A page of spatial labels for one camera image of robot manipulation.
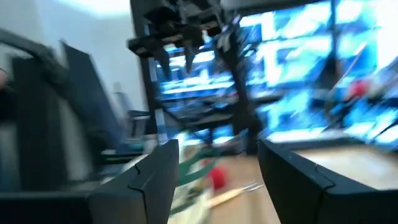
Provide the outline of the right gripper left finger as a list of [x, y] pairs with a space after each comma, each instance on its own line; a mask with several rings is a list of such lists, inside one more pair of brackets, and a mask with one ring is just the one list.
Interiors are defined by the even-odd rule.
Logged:
[[88, 196], [94, 224], [167, 223], [178, 182], [178, 141], [156, 147]]

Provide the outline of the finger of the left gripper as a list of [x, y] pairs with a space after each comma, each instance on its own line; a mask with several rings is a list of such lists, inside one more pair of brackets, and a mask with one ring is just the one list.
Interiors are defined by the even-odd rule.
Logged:
[[168, 52], [163, 47], [157, 49], [156, 60], [163, 70], [165, 79], [171, 80], [170, 57]]
[[192, 44], [192, 41], [185, 42], [184, 52], [185, 52], [185, 68], [187, 73], [191, 73], [193, 59], [195, 58], [197, 53], [197, 48]]

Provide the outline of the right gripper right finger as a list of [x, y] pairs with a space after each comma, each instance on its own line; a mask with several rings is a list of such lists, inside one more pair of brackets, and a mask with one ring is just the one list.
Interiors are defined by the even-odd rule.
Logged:
[[262, 178], [281, 223], [345, 223], [328, 194], [339, 174], [267, 140], [258, 142]]

